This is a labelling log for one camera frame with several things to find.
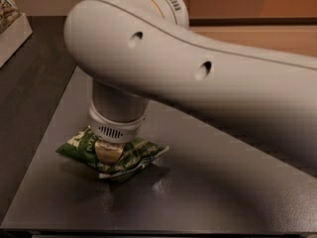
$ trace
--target crumpled packaging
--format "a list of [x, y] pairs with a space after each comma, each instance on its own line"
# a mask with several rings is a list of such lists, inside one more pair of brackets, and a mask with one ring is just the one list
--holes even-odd
[[0, 34], [19, 18], [20, 11], [15, 0], [0, 0]]
[[143, 138], [110, 144], [100, 140], [88, 126], [56, 151], [85, 163], [100, 173], [100, 179], [121, 182], [145, 169], [168, 149]]

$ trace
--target hole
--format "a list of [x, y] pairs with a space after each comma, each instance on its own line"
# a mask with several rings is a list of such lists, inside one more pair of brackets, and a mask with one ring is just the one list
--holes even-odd
[[207, 61], [201, 67], [199, 67], [196, 70], [196, 74], [195, 74], [196, 80], [200, 81], [202, 79], [205, 79], [211, 70], [211, 66], [212, 66], [211, 61]]
[[136, 47], [138, 45], [138, 43], [141, 41], [142, 37], [143, 37], [142, 32], [138, 32], [138, 33], [134, 34], [129, 40], [129, 47], [130, 48]]

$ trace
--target dark gray table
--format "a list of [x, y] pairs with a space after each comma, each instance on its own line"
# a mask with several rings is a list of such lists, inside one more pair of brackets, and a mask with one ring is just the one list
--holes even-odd
[[0, 223], [75, 68], [63, 17], [31, 17], [34, 33], [0, 68]]
[[[94, 170], [55, 153], [59, 145], [87, 125], [91, 79], [79, 69], [75, 71], [46, 130], [73, 63], [61, 43], [62, 18], [37, 21], [60, 36], [54, 42], [49, 32], [42, 32], [43, 40], [48, 38], [40, 52], [43, 59], [31, 63], [33, 74], [25, 69], [24, 77], [20, 74], [20, 79], [15, 79], [24, 87], [12, 86], [16, 90], [8, 91], [8, 95], [19, 89], [21, 92], [7, 96], [9, 113], [1, 111], [6, 124], [1, 133], [9, 142], [1, 139], [7, 144], [1, 150], [5, 164], [0, 174], [1, 189], [9, 183], [18, 190], [0, 230], [39, 235], [317, 232], [316, 178], [155, 102], [141, 136], [170, 145], [170, 151], [127, 182], [100, 182]], [[54, 50], [60, 57], [52, 56]], [[38, 49], [21, 51], [30, 52], [23, 55], [28, 59], [36, 57]], [[19, 139], [13, 141], [13, 135]]]

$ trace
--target green snack bag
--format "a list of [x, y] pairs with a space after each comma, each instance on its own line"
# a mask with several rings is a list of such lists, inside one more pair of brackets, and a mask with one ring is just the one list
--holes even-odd
[[[101, 141], [88, 126], [56, 151], [87, 164], [100, 173], [100, 179], [124, 181], [145, 169], [168, 149], [169, 147], [160, 147], [142, 138], [135, 138], [126, 144], [112, 145]], [[112, 158], [100, 158], [100, 153], [108, 153]], [[101, 162], [98, 158], [109, 160], [109, 163]]]

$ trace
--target black tabletop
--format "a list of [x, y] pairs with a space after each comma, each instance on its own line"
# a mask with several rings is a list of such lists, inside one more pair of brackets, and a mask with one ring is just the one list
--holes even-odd
[[34, 33], [0, 68], [0, 223], [75, 68], [64, 18], [29, 20]]
[[55, 152], [88, 125], [76, 69], [2, 222], [42, 234], [307, 234], [317, 179], [178, 110], [151, 102], [140, 136], [170, 150], [124, 183]]

